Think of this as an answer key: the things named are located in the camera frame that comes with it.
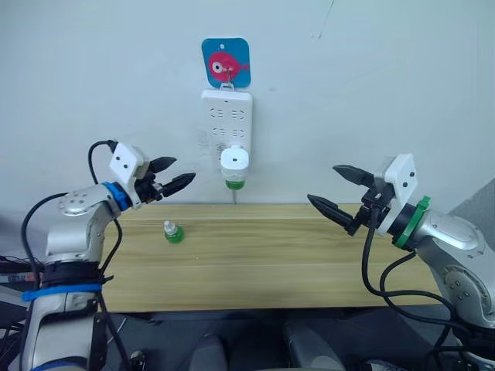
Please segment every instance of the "power strip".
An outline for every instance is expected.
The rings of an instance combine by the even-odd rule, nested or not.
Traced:
[[[251,154],[253,97],[233,90],[203,90],[203,114],[207,119],[210,150],[216,162],[226,148],[233,145]]]

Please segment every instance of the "electrical outlet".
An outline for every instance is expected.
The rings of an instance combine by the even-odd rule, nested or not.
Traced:
[[[211,155],[216,163],[226,148],[238,145],[251,154],[253,97],[232,90],[204,90],[203,115],[208,125]]]

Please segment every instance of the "black cable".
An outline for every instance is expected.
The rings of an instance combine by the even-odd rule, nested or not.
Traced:
[[[393,296],[409,296],[409,295],[417,295],[417,296],[426,296],[428,298],[434,298],[435,300],[439,300],[443,304],[447,305],[449,308],[453,309],[453,306],[448,303],[444,298],[439,297],[438,295],[432,294],[427,291],[416,291],[416,290],[401,290],[401,291],[379,291],[375,289],[371,283],[370,279],[368,277],[368,262],[370,259],[370,250],[371,250],[371,243],[373,242],[373,237],[375,230],[377,228],[377,221],[378,221],[378,213],[379,210],[376,208],[371,209],[371,223],[368,229],[368,234],[366,237],[366,241],[364,243],[364,249],[363,249],[363,257],[361,261],[361,275],[363,278],[364,286],[366,289],[371,293],[376,296],[380,296],[382,298],[389,298]],[[445,321],[442,319],[436,319],[436,318],[428,318],[428,317],[422,317],[419,315],[413,315],[412,313],[409,313],[401,308],[399,308],[396,305],[393,305],[391,307],[395,311],[397,311],[399,314],[403,315],[404,317],[413,319],[415,321],[419,322],[425,322],[425,323],[431,323],[433,325],[448,325],[450,327],[456,327],[459,330],[470,334],[470,331],[463,325],[460,325],[459,323],[452,322],[452,321]]]
[[[425,360],[423,361],[423,370],[427,371],[428,370],[428,361],[431,356],[437,356],[439,353],[443,352],[464,352],[466,350],[469,350],[465,346],[440,346],[440,347],[435,347],[432,350],[430,350],[428,353],[426,353]]]
[[[381,274],[381,277],[380,277],[380,290],[381,291],[386,291],[385,290],[385,281],[387,280],[387,277],[388,275],[396,268],[398,267],[399,265],[409,261],[410,259],[414,258],[416,256],[416,252],[412,252],[410,253],[409,255],[406,255],[405,257],[402,257],[401,259],[398,259],[396,260],[394,263],[390,264],[385,270],[384,272]],[[387,304],[394,310],[397,309],[397,306],[387,297],[384,297],[384,300],[387,302]],[[455,312],[455,309],[453,306],[451,306],[450,303],[448,303],[448,305],[446,305],[447,309],[449,310],[450,312],[450,321],[452,321],[456,315],[456,312]],[[442,333],[440,334],[440,336],[437,338],[435,344],[434,344],[434,348],[438,348],[440,347],[444,342],[445,340],[447,339],[447,336],[449,335],[449,332],[450,332],[450,326],[445,326],[444,329],[442,330]],[[439,357],[439,354],[438,353],[435,353],[433,354],[433,358],[435,360],[435,363],[437,365],[437,367],[439,369],[443,369],[443,366],[442,366],[442,361],[440,360],[440,357]]]
[[[105,300],[103,299],[103,295],[101,292],[97,293],[97,298],[100,303],[101,312],[103,313],[105,319],[107,320],[108,329],[110,330],[111,335],[114,337],[115,345],[117,346],[118,352],[121,355],[122,362],[124,363],[124,366],[127,371],[132,371],[131,363],[129,362],[127,354],[125,352],[124,344],[122,343],[122,340],[117,332],[117,329],[115,328],[115,325],[111,320],[111,316],[108,313],[107,306],[105,305]]]
[[[105,262],[103,265],[101,265],[101,273],[104,273],[107,270],[107,267],[111,261],[111,258],[114,257],[115,253],[117,252],[118,247],[120,246],[122,242],[122,228],[121,224],[118,222],[118,220],[114,219],[115,226],[117,227],[117,241],[115,242],[114,248],[111,249],[110,253],[108,254],[107,258],[105,259]]]
[[[90,149],[87,151],[87,164],[90,167],[91,178],[93,179],[94,184],[98,184],[96,175],[94,174],[93,168],[93,151],[96,147],[100,145],[109,145],[109,141],[97,141],[90,146]]]
[[[39,201],[27,213],[27,215],[24,218],[24,221],[22,222],[22,225],[21,225],[22,246],[24,247],[24,251],[26,252],[26,255],[28,256],[29,264],[31,265],[32,274],[34,275],[34,290],[39,289],[39,284],[40,284],[39,269],[38,269],[38,266],[36,265],[36,260],[35,260],[34,256],[32,255],[31,247],[29,247],[28,237],[27,237],[27,226],[28,226],[29,220],[31,219],[32,215],[37,211],[37,209],[39,209],[41,206],[43,206],[45,203],[51,201],[52,199],[58,199],[59,197],[62,197],[65,195],[66,195],[66,193],[57,193],[55,195],[45,197],[44,199]]]
[[[117,146],[116,141],[97,141],[96,143],[93,143],[90,146],[90,149],[87,152],[87,165],[90,168],[90,173],[91,173],[91,178],[93,179],[94,184],[98,184],[98,179],[96,177],[96,174],[94,173],[94,167],[93,167],[93,150],[98,147],[99,145],[108,145],[110,147],[111,151],[113,152],[115,150],[115,147]],[[114,257],[115,253],[117,252],[121,242],[122,242],[122,228],[121,224],[118,222],[118,220],[115,218],[114,219],[114,224],[115,227],[117,227],[117,241],[115,242],[114,247],[111,249],[110,253],[108,254],[107,258],[105,259],[104,263],[101,265],[100,268],[100,273],[103,276],[104,272],[107,270],[108,265],[111,262],[112,257]],[[115,344],[117,345],[118,351],[121,355],[122,362],[125,365],[125,368],[128,371],[131,371],[131,364],[128,360],[127,354],[125,353],[125,348],[124,344],[122,343],[121,337],[117,332],[117,329],[115,328],[115,325],[113,321],[111,320],[110,314],[107,311],[107,307],[105,305],[105,301],[103,299],[103,295],[101,292],[97,293],[97,298],[98,301],[100,302],[100,307],[101,311],[103,312],[105,318],[107,319],[107,324],[108,328],[110,329],[110,333],[114,337]]]
[[[96,147],[98,147],[100,145],[107,145],[108,147],[110,147],[110,149],[113,152],[115,150],[115,147],[117,146],[117,142],[116,141],[112,141],[112,140],[108,140],[108,141],[97,141],[96,143],[93,143],[90,146],[90,149],[87,152],[87,165],[90,168],[91,178],[93,179],[94,184],[98,184],[98,179],[96,177],[96,174],[94,173],[94,168],[93,168],[93,151],[94,151],[94,149]],[[122,228],[121,228],[121,224],[118,222],[117,219],[114,219],[114,224],[115,224],[115,227],[117,228],[117,241],[115,242],[115,245],[111,249],[111,252],[108,254],[107,258],[105,259],[105,262],[101,266],[100,272],[102,274],[106,271],[108,265],[110,264],[110,261],[111,261],[112,257],[114,257],[115,253],[118,250],[118,247],[120,246],[120,244],[122,242]]]
[[[2,344],[0,345],[0,356],[7,346],[7,340],[9,339],[10,330],[12,330],[12,324],[5,330],[5,334],[3,334]]]

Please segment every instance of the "green liquid bottle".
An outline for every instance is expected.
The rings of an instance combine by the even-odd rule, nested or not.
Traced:
[[[163,223],[163,229],[165,237],[170,243],[179,243],[184,239],[184,229],[169,220]]]

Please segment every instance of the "pink fish sticker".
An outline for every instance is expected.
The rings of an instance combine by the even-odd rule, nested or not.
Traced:
[[[208,68],[211,76],[215,79],[227,82],[233,80],[241,70],[249,71],[249,65],[240,65],[239,62],[229,53],[215,52],[208,59]]]

